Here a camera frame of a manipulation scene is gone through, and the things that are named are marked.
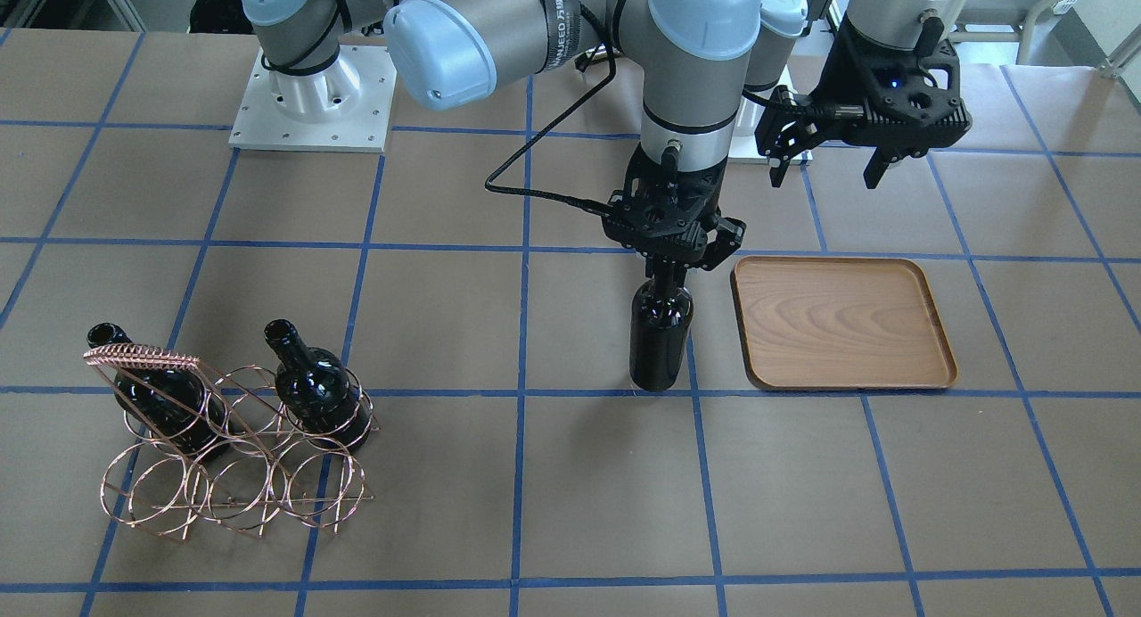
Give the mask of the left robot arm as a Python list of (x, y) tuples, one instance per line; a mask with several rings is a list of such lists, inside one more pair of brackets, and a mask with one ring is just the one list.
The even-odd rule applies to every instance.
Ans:
[(850, 0), (810, 94), (777, 86), (755, 143), (772, 159), (778, 187), (791, 161), (823, 143), (872, 147), (863, 178), (875, 189), (905, 159), (957, 143), (973, 125), (958, 95), (958, 56), (948, 33), (966, 0)]

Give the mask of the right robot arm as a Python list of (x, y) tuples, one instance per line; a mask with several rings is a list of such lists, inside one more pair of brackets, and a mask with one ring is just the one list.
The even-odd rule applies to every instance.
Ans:
[(641, 132), (607, 202), (505, 186), (599, 216), (607, 238), (636, 249), (657, 284), (712, 270), (744, 240), (718, 210), (731, 133), (761, 29), (762, 0), (241, 0), (262, 64), (313, 78), (338, 60), (340, 36), (379, 25), (408, 94), (444, 111), (602, 48), (644, 72)]

